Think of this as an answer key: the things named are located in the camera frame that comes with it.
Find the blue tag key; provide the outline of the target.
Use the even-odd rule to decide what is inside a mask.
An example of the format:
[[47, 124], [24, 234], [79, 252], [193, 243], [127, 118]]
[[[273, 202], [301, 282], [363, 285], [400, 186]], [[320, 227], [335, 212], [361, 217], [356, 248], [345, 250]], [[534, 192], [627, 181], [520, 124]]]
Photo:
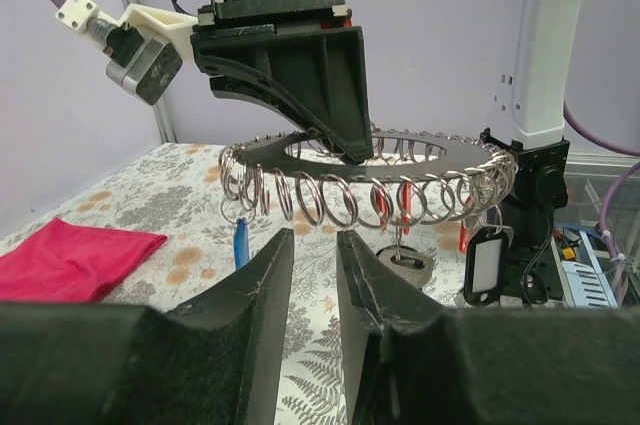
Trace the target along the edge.
[[233, 254], [236, 270], [241, 269], [250, 261], [248, 220], [245, 217], [239, 218], [235, 224]]

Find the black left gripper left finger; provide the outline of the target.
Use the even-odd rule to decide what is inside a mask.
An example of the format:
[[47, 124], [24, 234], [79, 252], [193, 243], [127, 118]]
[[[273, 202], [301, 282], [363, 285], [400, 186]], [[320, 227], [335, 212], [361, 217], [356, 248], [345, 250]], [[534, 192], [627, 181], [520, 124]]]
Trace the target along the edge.
[[1, 306], [5, 424], [270, 424], [294, 234], [176, 308]]

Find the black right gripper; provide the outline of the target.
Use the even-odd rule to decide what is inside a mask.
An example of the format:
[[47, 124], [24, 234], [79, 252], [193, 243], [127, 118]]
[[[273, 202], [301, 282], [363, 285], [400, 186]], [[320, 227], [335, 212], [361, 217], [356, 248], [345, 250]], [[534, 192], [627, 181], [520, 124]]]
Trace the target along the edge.
[[194, 61], [215, 97], [315, 130], [347, 163], [372, 157], [364, 37], [344, 0], [216, 0], [198, 21]]

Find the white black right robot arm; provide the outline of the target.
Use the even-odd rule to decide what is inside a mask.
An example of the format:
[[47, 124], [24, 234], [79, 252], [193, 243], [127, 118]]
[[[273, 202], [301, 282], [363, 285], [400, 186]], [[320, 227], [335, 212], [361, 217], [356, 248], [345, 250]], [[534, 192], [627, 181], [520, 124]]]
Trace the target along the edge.
[[383, 228], [416, 224], [409, 203], [430, 184], [440, 187], [450, 219], [488, 207], [542, 223], [568, 200], [564, 96], [581, 3], [508, 0], [500, 83], [476, 141], [492, 158], [480, 167], [366, 168], [383, 136], [369, 116], [363, 31], [340, 0], [220, 0], [201, 8], [190, 44], [216, 97], [274, 110], [299, 128], [286, 143], [316, 140], [336, 159], [328, 166], [276, 145], [233, 146], [222, 162], [244, 166], [243, 181], [257, 192], [251, 208], [265, 208], [263, 175], [271, 173], [283, 212], [302, 205], [301, 190], [310, 190], [316, 207], [306, 218], [313, 224], [331, 215], [323, 197], [328, 182], [342, 190], [347, 228], [360, 220], [351, 189], [356, 182], [370, 185]]

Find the grey disc with key rings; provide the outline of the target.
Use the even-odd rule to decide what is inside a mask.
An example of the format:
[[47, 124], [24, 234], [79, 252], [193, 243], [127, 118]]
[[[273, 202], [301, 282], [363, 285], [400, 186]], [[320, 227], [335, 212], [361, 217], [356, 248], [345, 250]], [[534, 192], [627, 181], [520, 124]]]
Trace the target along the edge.
[[413, 187], [412, 227], [482, 214], [511, 192], [517, 163], [506, 150], [458, 135], [372, 132], [373, 156], [359, 165], [320, 144], [316, 132], [256, 137], [219, 155], [227, 199], [266, 216], [297, 214], [315, 227], [379, 229], [370, 192], [375, 182]]

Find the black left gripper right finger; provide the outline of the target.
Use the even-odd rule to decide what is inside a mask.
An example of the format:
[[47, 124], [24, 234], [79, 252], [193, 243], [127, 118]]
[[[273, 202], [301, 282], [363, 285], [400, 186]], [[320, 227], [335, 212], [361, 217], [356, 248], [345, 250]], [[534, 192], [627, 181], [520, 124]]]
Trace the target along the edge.
[[635, 424], [639, 312], [450, 308], [337, 236], [352, 424]]

